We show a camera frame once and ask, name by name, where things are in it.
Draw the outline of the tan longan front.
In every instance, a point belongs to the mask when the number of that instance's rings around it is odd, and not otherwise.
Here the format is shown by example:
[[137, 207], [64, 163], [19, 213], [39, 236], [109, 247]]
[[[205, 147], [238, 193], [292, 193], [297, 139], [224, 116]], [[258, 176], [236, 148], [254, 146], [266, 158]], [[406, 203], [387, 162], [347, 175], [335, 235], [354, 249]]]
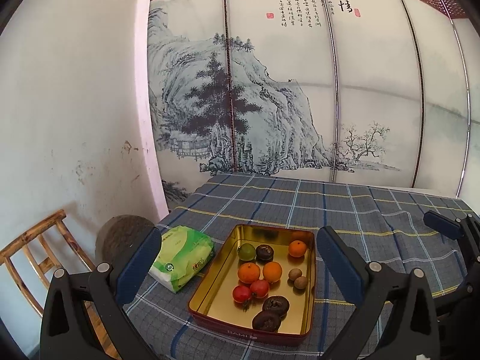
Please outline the tan longan front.
[[299, 291], [303, 291], [308, 286], [308, 278], [306, 276], [297, 277], [294, 281], [294, 287]]

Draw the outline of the tan longan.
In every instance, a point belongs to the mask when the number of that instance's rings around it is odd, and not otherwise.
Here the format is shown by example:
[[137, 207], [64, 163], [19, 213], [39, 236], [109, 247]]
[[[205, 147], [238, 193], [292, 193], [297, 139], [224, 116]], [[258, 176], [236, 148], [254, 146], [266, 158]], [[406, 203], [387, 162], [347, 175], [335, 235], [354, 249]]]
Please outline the tan longan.
[[290, 281], [295, 281], [303, 275], [303, 272], [298, 268], [293, 268], [288, 273], [288, 278]]
[[297, 277], [294, 281], [294, 287], [299, 291], [303, 291], [308, 286], [308, 278], [306, 276]]

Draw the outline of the tan longan back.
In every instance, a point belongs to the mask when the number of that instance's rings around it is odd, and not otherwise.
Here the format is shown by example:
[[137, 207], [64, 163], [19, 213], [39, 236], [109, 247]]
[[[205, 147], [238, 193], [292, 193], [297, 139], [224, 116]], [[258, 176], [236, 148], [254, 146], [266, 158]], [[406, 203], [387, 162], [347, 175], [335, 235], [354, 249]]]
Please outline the tan longan back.
[[298, 268], [293, 268], [288, 273], [288, 278], [290, 281], [295, 281], [303, 275], [303, 272]]

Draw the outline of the small red tomato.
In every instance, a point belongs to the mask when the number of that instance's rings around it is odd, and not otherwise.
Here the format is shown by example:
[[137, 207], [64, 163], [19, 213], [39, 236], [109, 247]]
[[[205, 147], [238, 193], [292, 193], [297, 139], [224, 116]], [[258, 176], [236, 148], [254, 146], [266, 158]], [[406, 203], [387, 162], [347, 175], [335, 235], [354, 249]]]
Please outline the small red tomato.
[[232, 291], [232, 297], [236, 303], [246, 305], [252, 298], [250, 288], [245, 285], [237, 285]]

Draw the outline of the large brown water chestnut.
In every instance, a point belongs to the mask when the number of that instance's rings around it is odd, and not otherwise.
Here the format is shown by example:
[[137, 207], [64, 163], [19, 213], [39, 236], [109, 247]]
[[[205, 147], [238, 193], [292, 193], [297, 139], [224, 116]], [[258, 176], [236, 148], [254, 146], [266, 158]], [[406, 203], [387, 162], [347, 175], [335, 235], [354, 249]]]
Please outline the large brown water chestnut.
[[262, 311], [269, 311], [283, 319], [290, 309], [289, 301], [283, 296], [268, 297], [262, 306]]

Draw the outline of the small orange mandarin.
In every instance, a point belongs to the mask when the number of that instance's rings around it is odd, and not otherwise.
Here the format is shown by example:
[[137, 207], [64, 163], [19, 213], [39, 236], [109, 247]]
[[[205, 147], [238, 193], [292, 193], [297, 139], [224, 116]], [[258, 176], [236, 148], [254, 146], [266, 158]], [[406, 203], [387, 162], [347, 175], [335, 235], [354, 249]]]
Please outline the small orange mandarin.
[[252, 284], [260, 278], [261, 269], [253, 262], [245, 262], [238, 268], [238, 279], [244, 284]]

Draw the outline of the green lime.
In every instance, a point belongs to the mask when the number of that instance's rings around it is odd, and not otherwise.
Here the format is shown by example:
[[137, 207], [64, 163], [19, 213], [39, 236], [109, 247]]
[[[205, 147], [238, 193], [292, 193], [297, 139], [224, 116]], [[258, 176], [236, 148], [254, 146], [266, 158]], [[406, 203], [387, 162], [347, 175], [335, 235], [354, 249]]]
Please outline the green lime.
[[243, 262], [256, 260], [256, 248], [250, 243], [244, 243], [238, 248], [238, 257]]

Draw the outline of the large orange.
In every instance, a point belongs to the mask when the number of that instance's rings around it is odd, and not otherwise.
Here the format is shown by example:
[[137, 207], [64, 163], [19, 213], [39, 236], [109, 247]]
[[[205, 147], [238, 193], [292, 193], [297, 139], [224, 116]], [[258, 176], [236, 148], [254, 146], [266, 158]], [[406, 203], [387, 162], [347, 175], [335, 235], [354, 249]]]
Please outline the large orange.
[[275, 261], [267, 262], [262, 270], [264, 279], [270, 284], [277, 283], [281, 279], [282, 272], [281, 264]]

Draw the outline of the dark brown chestnut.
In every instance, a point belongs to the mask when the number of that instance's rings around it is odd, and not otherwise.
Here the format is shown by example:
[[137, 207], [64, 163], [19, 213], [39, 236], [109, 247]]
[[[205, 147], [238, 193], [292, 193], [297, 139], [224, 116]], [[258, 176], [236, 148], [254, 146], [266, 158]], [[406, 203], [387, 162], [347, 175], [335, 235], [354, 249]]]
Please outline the dark brown chestnut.
[[260, 311], [252, 320], [252, 328], [262, 332], [277, 332], [281, 326], [281, 318], [269, 310]]

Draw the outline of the wooden chair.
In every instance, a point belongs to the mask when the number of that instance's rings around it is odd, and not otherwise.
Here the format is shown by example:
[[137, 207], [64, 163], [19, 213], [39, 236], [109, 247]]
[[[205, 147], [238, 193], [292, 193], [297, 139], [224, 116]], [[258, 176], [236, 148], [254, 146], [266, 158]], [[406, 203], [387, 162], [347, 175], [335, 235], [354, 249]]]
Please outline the wooden chair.
[[[113, 216], [103, 214], [88, 219], [66, 207], [64, 225], [76, 243], [83, 249], [92, 263], [99, 261], [97, 244], [104, 225]], [[60, 263], [68, 272], [87, 270], [80, 257], [68, 246], [58, 227], [52, 225], [27, 244], [28, 252], [20, 247], [10, 256], [10, 264], [16, 269], [32, 301], [22, 294], [20, 287], [11, 277], [6, 264], [1, 264], [1, 321], [18, 345], [22, 354], [32, 357], [40, 342], [41, 315], [35, 306], [45, 307], [47, 285], [50, 283], [56, 264]]]

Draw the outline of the round grey stool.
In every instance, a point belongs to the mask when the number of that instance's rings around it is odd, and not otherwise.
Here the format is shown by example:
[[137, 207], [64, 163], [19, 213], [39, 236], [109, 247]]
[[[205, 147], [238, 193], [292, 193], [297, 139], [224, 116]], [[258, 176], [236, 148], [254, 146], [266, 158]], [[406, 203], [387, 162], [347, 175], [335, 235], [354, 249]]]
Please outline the round grey stool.
[[95, 262], [113, 263], [116, 257], [130, 246], [154, 223], [138, 215], [123, 214], [109, 219], [99, 230], [95, 242]]

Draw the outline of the green tissue pack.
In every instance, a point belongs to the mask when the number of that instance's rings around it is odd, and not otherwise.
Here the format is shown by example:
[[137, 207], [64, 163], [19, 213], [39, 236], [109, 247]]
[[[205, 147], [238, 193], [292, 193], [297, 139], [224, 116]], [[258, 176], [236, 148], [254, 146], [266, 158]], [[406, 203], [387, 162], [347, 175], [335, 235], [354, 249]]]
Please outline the green tissue pack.
[[193, 228], [176, 226], [162, 235], [160, 252], [149, 274], [172, 293], [178, 293], [214, 254], [210, 236]]

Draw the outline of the red gold toffee tin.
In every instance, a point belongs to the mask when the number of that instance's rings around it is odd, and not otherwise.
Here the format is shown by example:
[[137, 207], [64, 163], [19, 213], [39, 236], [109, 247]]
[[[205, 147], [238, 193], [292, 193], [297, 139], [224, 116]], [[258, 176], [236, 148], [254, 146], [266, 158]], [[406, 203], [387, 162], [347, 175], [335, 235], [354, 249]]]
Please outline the red gold toffee tin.
[[207, 329], [297, 346], [312, 329], [316, 280], [313, 232], [240, 223], [216, 253], [188, 309]]

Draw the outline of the landscape painted folding screen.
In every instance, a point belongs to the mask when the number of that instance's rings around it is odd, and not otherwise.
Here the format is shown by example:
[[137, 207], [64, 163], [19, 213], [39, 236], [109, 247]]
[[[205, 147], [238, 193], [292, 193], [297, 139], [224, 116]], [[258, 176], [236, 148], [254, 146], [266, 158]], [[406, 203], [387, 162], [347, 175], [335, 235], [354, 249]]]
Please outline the landscape painted folding screen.
[[479, 32], [456, 0], [151, 0], [163, 183], [237, 171], [479, 203]]

